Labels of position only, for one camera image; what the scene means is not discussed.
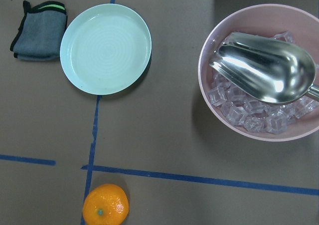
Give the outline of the orange fruit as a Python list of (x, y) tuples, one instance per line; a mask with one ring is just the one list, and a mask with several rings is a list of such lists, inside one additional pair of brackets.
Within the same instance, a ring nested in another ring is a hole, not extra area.
[(124, 190), (114, 184), (103, 184), (86, 197), (82, 215), (88, 225), (120, 225), (129, 213)]

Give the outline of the light green plate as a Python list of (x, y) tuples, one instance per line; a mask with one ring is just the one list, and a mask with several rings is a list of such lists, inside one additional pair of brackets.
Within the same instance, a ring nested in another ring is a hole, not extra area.
[(152, 53), (143, 18), (120, 4), (101, 4), (80, 13), (66, 29), (60, 62), (67, 79), (83, 92), (118, 93), (135, 83)]

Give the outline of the clear ice cubes pile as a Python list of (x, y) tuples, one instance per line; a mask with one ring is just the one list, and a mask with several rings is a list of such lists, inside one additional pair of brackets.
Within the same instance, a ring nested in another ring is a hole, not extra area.
[(285, 37), (229, 34), (210, 61), (217, 72), (210, 98), (234, 126), (281, 134), (319, 110), (317, 66)]

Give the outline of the metal ice scoop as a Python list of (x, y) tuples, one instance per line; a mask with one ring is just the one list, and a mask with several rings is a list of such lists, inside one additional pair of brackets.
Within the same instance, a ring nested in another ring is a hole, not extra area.
[(233, 32), (219, 45), (209, 65), (262, 102), (288, 104), (303, 96), (319, 99), (316, 64), (292, 43)]

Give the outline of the grey folded cloth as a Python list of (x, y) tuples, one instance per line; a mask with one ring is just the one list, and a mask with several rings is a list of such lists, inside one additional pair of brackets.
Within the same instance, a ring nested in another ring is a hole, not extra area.
[(24, 16), (10, 45), (14, 58), (25, 61), (57, 59), (67, 26), (65, 5), (53, 0), (36, 6), (25, 0), (22, 5)]

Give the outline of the pink bowl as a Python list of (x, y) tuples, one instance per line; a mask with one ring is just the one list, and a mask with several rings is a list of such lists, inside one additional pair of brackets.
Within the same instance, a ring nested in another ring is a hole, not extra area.
[(283, 142), (305, 137), (319, 129), (319, 104), (303, 97), (288, 105), (257, 101), (218, 74), (209, 61), (232, 32), (273, 37), (295, 43), (319, 60), (319, 20), (283, 4), (243, 8), (223, 19), (209, 34), (198, 61), (201, 94), (212, 113), (230, 129), (253, 139)]

